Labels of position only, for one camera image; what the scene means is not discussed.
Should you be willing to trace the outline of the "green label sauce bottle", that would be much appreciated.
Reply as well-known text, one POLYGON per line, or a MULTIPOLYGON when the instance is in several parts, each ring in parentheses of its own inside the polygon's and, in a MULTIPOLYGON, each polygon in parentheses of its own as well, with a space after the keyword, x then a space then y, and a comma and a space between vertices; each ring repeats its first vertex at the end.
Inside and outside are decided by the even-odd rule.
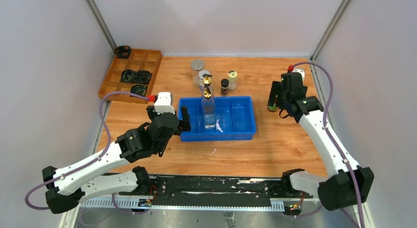
POLYGON ((278 102, 278 95, 270 96, 268 99, 268 103, 267 103, 267 109, 270 112, 276 112, 278 110, 277 102, 278 102))

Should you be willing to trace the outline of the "clear glass oil bottle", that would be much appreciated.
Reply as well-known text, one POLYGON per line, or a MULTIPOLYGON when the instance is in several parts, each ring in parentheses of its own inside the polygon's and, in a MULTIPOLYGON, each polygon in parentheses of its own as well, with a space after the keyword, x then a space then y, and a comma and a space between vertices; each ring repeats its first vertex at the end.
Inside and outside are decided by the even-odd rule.
POLYGON ((204 128, 213 129, 216 124, 214 90, 212 86, 202 88, 202 110, 204 128))

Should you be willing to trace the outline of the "blue plastic divided bin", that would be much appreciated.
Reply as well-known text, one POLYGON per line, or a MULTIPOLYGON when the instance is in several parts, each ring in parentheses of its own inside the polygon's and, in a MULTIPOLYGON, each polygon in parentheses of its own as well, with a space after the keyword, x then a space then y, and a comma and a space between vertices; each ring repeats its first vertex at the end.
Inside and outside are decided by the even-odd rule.
POLYGON ((179 107, 187 107, 191 131, 180 136, 183 142, 250 140, 256 133, 256 119, 249 96, 215 97, 215 126, 204 128, 200 97, 181 98, 179 107))

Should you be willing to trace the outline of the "glass bottle with brown sauce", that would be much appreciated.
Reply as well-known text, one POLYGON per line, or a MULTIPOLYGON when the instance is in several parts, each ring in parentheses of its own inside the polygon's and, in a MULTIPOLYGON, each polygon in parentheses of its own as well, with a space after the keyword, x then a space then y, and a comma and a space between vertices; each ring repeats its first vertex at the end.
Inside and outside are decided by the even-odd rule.
POLYGON ((204 74, 202 79, 201 94, 205 99, 213 97, 213 88, 211 86, 212 75, 204 74))

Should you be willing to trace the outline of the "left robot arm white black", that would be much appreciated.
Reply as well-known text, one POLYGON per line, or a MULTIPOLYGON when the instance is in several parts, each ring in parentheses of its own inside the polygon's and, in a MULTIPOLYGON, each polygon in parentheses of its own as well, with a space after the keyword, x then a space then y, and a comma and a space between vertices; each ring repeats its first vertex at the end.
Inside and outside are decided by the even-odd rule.
POLYGON ((147 194, 151 182, 145 168, 135 167, 132 171, 119 175, 106 173, 153 154, 162 157, 172 136, 191 130, 186 106, 180 108, 181 119, 176 113, 153 114, 153 110, 153 106, 147 107, 150 122, 126 131, 111 142, 107 150, 64 168, 45 167, 42 177, 47 188, 47 208, 53 214, 60 214, 101 195, 118 192, 147 194))

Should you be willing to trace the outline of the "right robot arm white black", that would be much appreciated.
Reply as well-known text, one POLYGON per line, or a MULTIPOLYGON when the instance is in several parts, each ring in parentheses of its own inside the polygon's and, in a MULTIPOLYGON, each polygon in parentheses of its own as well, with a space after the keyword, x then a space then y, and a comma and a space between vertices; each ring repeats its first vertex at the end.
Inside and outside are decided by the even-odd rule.
POLYGON ((326 167, 328 178, 310 174, 303 169, 283 173, 281 191, 294 197, 300 191, 318 198, 329 211, 367 201, 374 173, 362 167, 334 134, 325 109, 316 96, 307 96, 303 75, 289 72, 271 86, 268 102, 281 112, 286 111, 311 138, 326 167))

